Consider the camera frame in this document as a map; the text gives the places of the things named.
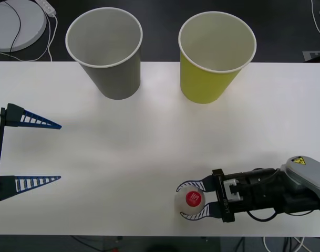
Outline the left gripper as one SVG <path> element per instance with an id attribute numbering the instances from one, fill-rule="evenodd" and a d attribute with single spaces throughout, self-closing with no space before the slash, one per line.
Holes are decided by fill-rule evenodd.
<path id="1" fill-rule="evenodd" d="M 0 161 L 5 121 L 6 126 L 10 127 L 45 129 L 62 128 L 58 123 L 25 110 L 18 105 L 9 103 L 7 105 L 7 109 L 1 108 L 0 111 Z M 0 201 L 42 187 L 59 179 L 61 179 L 61 176 L 0 176 Z"/>

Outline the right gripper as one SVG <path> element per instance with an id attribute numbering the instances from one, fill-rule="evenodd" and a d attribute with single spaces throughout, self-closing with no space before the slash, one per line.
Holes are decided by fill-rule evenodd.
<path id="1" fill-rule="evenodd" d="M 207 203 L 201 212 L 180 215 L 184 219 L 204 219 L 207 217 L 221 218 L 225 223 L 235 221 L 234 214 L 256 209 L 257 199 L 253 184 L 257 182 L 257 169 L 245 173 L 225 175 L 222 169 L 212 171 L 212 176 L 202 180 L 188 180 L 182 182 L 176 192 L 187 186 L 194 186 L 203 192 L 216 191 L 218 202 Z"/>

